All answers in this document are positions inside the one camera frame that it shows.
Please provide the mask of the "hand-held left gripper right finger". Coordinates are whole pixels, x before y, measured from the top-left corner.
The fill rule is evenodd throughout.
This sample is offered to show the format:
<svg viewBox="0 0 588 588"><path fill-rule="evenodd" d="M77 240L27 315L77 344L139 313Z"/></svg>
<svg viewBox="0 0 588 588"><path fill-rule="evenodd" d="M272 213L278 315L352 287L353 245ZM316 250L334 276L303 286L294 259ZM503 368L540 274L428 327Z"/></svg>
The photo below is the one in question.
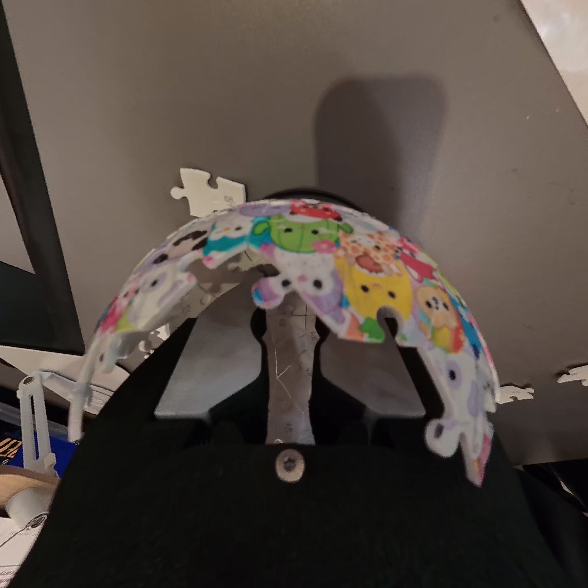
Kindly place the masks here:
<svg viewBox="0 0 588 588"><path fill-rule="evenodd" d="M317 445L424 445L426 411L386 320L383 343L338 339L317 320L315 442Z"/></svg>

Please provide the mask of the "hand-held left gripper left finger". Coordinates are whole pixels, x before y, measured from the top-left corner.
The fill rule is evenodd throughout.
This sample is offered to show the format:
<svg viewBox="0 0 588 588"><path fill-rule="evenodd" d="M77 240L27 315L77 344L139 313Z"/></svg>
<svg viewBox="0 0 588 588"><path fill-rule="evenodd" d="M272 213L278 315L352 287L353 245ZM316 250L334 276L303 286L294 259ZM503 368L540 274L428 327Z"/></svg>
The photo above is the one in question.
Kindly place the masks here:
<svg viewBox="0 0 588 588"><path fill-rule="evenodd" d="M193 420L200 437L228 422L245 443L263 445L269 404L266 330L265 312L245 312L236 326L197 319L154 416Z"/></svg>

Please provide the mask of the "partly built puzzle ball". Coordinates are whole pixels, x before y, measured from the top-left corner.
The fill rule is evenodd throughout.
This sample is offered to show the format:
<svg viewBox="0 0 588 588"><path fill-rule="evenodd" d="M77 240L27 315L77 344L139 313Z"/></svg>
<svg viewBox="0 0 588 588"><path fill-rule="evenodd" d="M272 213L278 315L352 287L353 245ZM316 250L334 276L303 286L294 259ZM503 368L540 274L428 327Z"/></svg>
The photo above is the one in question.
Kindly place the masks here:
<svg viewBox="0 0 588 588"><path fill-rule="evenodd" d="M487 343L457 289L436 262L397 230L338 203L266 199L241 203L183 225L140 261L99 319L73 387L68 440L82 437L96 372L112 371L136 343L166 324L195 288L189 267L208 270L238 254L261 257L276 276L252 286L260 309L295 292L339 339L383 343L378 312L392 313L395 341L415 349L442 401L425 429L428 448L448 458L459 447L468 480L483 483L499 381Z"/></svg>

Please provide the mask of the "black puzzle ball stand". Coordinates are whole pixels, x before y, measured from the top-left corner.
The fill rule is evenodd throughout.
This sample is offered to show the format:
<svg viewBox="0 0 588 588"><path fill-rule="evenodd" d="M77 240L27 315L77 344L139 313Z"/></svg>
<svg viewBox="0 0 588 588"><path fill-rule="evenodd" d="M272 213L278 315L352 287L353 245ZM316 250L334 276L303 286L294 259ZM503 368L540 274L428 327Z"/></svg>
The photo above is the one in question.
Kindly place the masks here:
<svg viewBox="0 0 588 588"><path fill-rule="evenodd" d="M348 199L328 192L327 190L315 187L295 187L274 192L264 197L265 200L313 200L318 202L329 203L333 205L344 206L358 212L365 212L362 208L352 203Z"/></svg>

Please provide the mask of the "blue printed box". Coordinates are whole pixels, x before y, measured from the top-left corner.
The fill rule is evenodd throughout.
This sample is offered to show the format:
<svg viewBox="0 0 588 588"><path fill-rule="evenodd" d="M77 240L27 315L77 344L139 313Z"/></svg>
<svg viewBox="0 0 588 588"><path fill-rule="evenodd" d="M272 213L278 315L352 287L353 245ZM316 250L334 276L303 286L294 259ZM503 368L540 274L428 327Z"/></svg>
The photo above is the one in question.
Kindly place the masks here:
<svg viewBox="0 0 588 588"><path fill-rule="evenodd" d="M63 457L74 446L67 441L66 427L62 424L48 421L49 441L51 451L57 458L57 463L65 460ZM23 466L23 442L18 408L1 403L1 465Z"/></svg>

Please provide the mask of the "white plastic device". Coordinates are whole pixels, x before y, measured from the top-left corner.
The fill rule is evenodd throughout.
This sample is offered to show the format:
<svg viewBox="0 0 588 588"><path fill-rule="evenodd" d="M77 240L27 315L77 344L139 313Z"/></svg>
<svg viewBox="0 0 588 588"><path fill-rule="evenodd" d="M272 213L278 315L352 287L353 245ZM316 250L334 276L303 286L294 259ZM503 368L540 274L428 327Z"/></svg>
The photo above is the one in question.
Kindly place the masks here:
<svg viewBox="0 0 588 588"><path fill-rule="evenodd" d="M19 384L20 424L24 467L57 478L56 455L49 436L43 382L48 373L34 371Z"/></svg>

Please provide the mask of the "dark grey desk pad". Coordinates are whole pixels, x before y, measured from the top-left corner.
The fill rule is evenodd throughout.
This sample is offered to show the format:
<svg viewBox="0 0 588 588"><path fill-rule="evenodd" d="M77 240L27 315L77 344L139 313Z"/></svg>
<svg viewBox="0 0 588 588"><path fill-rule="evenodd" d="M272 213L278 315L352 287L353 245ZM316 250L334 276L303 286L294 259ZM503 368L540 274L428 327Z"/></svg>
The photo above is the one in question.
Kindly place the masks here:
<svg viewBox="0 0 588 588"><path fill-rule="evenodd" d="M1 345L65 351L50 319L40 280L1 262Z"/></svg>

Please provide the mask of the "round wooden table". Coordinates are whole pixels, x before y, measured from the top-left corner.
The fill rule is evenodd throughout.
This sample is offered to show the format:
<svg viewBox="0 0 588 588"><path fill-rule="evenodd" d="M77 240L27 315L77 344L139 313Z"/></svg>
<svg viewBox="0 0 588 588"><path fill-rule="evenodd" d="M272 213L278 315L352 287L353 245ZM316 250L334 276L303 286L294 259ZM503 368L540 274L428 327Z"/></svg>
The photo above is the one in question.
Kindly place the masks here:
<svg viewBox="0 0 588 588"><path fill-rule="evenodd" d="M54 493L60 481L55 473L39 473L23 467L1 465L1 509L6 508L13 496L26 489L41 489Z"/></svg>

